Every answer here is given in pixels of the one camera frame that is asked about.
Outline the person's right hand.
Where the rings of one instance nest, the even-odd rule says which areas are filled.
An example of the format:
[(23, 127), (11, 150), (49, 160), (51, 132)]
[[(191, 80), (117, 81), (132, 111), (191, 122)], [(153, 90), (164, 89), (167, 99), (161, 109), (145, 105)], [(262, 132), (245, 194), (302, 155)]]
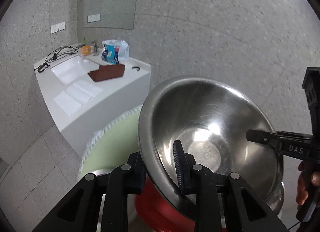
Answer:
[(308, 199), (308, 185), (312, 184), (314, 186), (319, 186), (319, 172), (314, 172), (310, 178), (307, 178), (305, 174), (307, 164), (304, 161), (298, 166), (298, 170), (300, 171), (300, 176), (298, 178), (298, 185), (297, 185), (297, 196), (296, 196), (296, 203), (298, 205), (303, 205), (305, 201)]

